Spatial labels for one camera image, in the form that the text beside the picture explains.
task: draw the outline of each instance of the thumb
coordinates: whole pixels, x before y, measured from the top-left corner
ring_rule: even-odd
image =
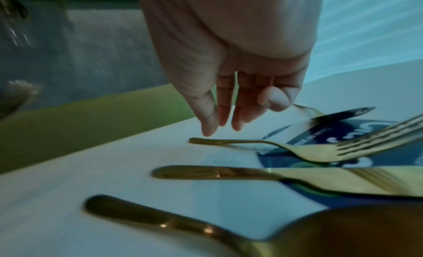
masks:
[[[213,135],[219,127],[219,115],[212,92],[208,91],[201,97],[184,96],[184,98],[200,120],[203,135]]]

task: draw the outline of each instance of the white table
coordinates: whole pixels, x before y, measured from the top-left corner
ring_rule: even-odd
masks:
[[[312,82],[298,103],[326,113],[377,106],[362,117],[402,120],[422,112],[422,67],[422,61],[410,62]],[[308,117],[297,108],[269,112],[240,133],[226,127],[215,138],[261,138]],[[234,256],[217,243],[88,215],[81,206],[95,194],[198,218],[251,238],[265,238],[325,209],[277,182],[149,176],[172,164],[260,167],[254,150],[187,143],[200,135],[198,121],[190,119],[0,176],[0,256]]]

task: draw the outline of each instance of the spoon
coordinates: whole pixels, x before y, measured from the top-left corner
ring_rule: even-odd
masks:
[[[98,216],[215,239],[245,257],[423,256],[422,204],[326,210],[294,221],[262,241],[108,195],[90,197],[85,208]]]

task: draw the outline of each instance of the gray wall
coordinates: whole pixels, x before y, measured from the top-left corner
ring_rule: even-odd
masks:
[[[167,83],[137,2],[23,1],[30,18],[18,27],[30,46],[17,48],[1,25],[0,83],[43,87],[28,108],[122,93]]]

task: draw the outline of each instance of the hand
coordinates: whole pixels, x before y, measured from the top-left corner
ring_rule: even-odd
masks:
[[[241,130],[297,97],[322,0],[140,0],[159,60],[212,135],[230,116]],[[211,94],[217,86],[217,106]]]

